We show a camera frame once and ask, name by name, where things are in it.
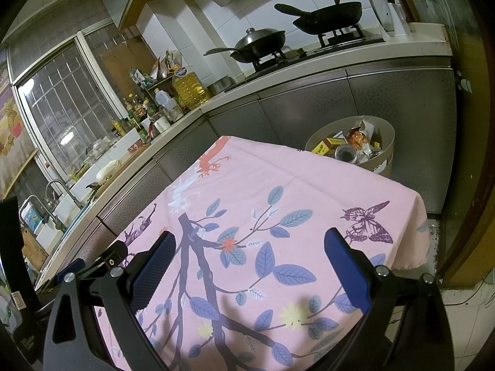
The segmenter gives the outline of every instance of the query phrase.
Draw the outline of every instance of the trash can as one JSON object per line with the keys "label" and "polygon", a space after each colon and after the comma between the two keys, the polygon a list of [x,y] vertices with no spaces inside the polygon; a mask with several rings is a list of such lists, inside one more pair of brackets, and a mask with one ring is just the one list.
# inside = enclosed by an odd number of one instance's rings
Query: trash can
{"label": "trash can", "polygon": [[[356,126],[356,123],[363,119],[363,116],[353,116],[341,118],[340,120],[331,122],[327,126],[316,131],[309,141],[306,143],[305,150],[312,151],[324,138],[334,135],[337,132],[347,130]],[[380,172],[381,176],[390,178],[392,172],[392,159],[394,155],[394,142],[395,142],[395,131],[392,125],[388,121],[379,117],[369,117],[365,116],[365,120],[369,121],[375,126],[373,135],[379,134],[382,137],[382,149],[383,152],[377,157],[368,160],[367,162],[358,164],[358,166],[365,168],[370,171],[374,171],[378,166],[380,166],[385,160],[387,161],[386,167]]]}

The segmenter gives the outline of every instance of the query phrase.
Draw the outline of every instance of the faucet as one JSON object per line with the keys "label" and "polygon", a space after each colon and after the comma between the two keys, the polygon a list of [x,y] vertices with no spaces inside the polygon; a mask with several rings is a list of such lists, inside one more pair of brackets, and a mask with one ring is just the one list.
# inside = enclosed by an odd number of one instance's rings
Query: faucet
{"label": "faucet", "polygon": [[72,198],[72,200],[74,201],[74,203],[77,205],[77,207],[79,209],[83,209],[84,208],[84,205],[77,200],[77,198],[72,194],[72,192],[70,192],[70,190],[67,188],[67,186],[65,185],[65,183],[62,180],[59,180],[58,178],[52,180],[51,182],[49,182],[46,185],[46,188],[45,188],[45,197],[47,199],[48,199],[48,187],[50,187],[51,184],[55,184],[55,183],[60,184],[64,188],[64,190],[67,191],[67,194],[69,195],[69,197]]}
{"label": "faucet", "polygon": [[48,216],[50,216],[53,219],[53,221],[55,223],[55,228],[57,230],[60,230],[62,233],[65,233],[65,231],[67,230],[67,228],[65,227],[65,224],[63,224],[60,221],[60,219],[58,218],[57,215],[54,215],[52,212],[50,212],[49,209],[45,206],[45,204],[43,202],[41,202],[41,200],[38,198],[38,196],[36,196],[34,194],[28,196],[26,198],[26,200],[24,201],[24,203],[22,204],[21,209],[19,209],[19,219],[21,220],[21,224],[23,224],[24,227],[27,227],[24,219],[21,216],[21,213],[24,210],[24,208],[28,205],[29,201],[31,201],[34,198],[36,198],[36,200],[40,203],[41,207],[43,207],[43,209],[46,211],[46,213],[48,213]]}

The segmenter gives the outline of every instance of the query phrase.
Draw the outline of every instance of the floor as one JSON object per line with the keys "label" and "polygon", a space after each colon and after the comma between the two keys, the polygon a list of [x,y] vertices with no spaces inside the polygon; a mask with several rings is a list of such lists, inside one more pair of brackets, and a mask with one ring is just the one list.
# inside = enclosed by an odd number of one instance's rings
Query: floor
{"label": "floor", "polygon": [[[413,271],[394,271],[404,277],[419,277],[425,271],[435,273],[435,253],[438,228],[430,221],[431,246],[427,263]],[[484,281],[468,290],[443,290],[442,298],[449,318],[454,342],[455,371],[464,371],[484,345],[495,327],[495,275],[492,271]],[[397,331],[402,307],[397,307],[390,320],[386,335],[393,339]]]}

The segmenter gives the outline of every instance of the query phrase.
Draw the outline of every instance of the frying pan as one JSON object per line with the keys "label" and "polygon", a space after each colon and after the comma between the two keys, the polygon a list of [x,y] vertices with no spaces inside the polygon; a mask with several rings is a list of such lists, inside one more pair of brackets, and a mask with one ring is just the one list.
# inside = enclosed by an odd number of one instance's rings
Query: frying pan
{"label": "frying pan", "polygon": [[287,4],[276,4],[275,9],[283,14],[300,17],[293,24],[301,31],[319,35],[356,25],[363,13],[359,1],[351,1],[340,4],[340,0],[334,0],[335,5],[321,8],[313,12],[306,12]]}
{"label": "frying pan", "polygon": [[249,28],[246,36],[237,42],[236,47],[218,47],[208,50],[204,56],[210,54],[232,51],[230,55],[234,60],[240,63],[252,63],[279,51],[285,44],[285,31],[276,29],[259,29],[255,31]]}

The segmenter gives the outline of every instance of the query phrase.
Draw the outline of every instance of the printed butterfly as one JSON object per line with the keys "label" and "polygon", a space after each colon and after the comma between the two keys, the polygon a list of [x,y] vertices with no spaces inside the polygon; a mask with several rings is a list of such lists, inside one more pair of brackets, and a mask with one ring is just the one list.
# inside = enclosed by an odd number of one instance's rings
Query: printed butterfly
{"label": "printed butterfly", "polygon": [[364,241],[369,238],[371,241],[381,241],[383,243],[392,244],[394,241],[389,232],[375,220],[375,213],[382,210],[389,203],[390,201],[382,202],[381,204],[372,206],[366,210],[363,208],[344,210],[345,213],[342,218],[356,222],[347,229],[346,238],[349,237],[351,241]]}

